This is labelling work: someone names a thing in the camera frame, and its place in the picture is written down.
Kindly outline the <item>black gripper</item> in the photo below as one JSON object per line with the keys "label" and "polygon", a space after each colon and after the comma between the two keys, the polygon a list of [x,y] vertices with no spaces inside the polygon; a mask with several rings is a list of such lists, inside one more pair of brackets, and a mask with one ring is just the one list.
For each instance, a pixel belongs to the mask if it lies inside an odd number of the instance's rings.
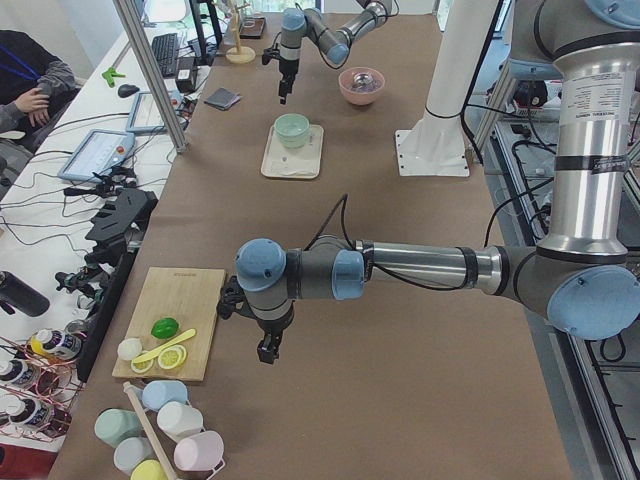
{"label": "black gripper", "polygon": [[293,90],[293,78],[299,68],[299,48],[290,48],[284,44],[277,44],[263,50],[262,64],[267,65],[271,60],[279,64],[279,72],[283,76],[279,81],[278,96],[281,104],[287,103],[287,96]]}
{"label": "black gripper", "polygon": [[275,320],[257,320],[258,326],[264,332],[264,337],[257,346],[258,358],[262,363],[273,365],[279,358],[284,331],[291,325],[293,319],[293,314],[285,314]]}

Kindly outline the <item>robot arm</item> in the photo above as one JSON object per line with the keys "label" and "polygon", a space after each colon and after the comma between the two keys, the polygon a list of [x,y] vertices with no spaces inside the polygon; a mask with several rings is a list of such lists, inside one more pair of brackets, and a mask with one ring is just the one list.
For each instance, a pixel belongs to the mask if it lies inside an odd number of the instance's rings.
{"label": "robot arm", "polygon": [[362,7],[355,16],[336,30],[331,29],[317,8],[287,8],[282,14],[280,32],[272,45],[262,53],[262,64],[278,63],[282,78],[278,97],[282,105],[292,93],[299,70],[302,42],[308,38],[317,48],[323,61],[332,69],[341,68],[349,58],[353,44],[367,33],[382,27],[393,17],[396,1],[358,1]]}
{"label": "robot arm", "polygon": [[[462,173],[461,124],[480,42],[492,33],[499,1],[454,1],[440,45],[425,113],[398,130],[397,159],[409,155],[409,174]],[[316,9],[283,13],[279,46],[265,49],[263,65],[279,62],[280,103],[293,91],[302,41],[308,38],[332,65],[343,66],[354,43],[391,17],[391,1],[358,1],[363,12],[332,30]],[[309,244],[285,252],[270,239],[254,239],[236,254],[236,274],[222,287],[217,312],[257,321],[265,332],[260,361],[279,357],[294,300],[359,298],[375,271],[427,290],[477,288],[506,297],[543,316],[558,330],[601,340],[639,315],[639,280],[625,268],[618,240],[629,110],[639,69],[639,1],[516,1],[510,65],[518,80],[562,77],[559,138],[548,233],[535,247],[466,247],[340,239],[321,235],[343,196]],[[344,209],[341,226],[344,228]]]}

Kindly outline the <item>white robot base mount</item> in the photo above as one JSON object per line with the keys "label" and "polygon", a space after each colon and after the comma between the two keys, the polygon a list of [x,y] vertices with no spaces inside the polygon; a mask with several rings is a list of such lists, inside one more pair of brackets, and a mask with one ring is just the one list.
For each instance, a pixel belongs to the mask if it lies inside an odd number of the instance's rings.
{"label": "white robot base mount", "polygon": [[451,3],[424,115],[412,129],[396,132],[400,175],[470,174],[465,157],[463,109],[500,10],[498,0]]}

